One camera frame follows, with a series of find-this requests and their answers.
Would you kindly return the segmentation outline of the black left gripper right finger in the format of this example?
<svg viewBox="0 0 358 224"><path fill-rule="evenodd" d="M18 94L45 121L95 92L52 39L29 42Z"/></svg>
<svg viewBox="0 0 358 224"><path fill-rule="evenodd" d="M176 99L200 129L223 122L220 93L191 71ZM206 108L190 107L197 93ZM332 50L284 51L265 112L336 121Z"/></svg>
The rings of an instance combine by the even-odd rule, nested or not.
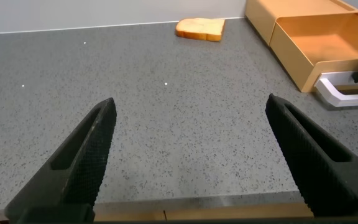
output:
<svg viewBox="0 0 358 224"><path fill-rule="evenodd" d="M313 214L358 216L358 156L281 97L269 95L265 113Z"/></svg>

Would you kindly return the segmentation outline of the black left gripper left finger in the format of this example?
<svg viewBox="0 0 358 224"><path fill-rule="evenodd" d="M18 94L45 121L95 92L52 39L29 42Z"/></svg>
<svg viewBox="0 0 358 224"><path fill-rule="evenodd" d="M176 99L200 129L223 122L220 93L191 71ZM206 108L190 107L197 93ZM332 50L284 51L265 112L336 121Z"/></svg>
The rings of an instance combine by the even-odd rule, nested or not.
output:
<svg viewBox="0 0 358 224"><path fill-rule="evenodd" d="M11 223L91 223L116 125L116 105L95 105L4 210Z"/></svg>

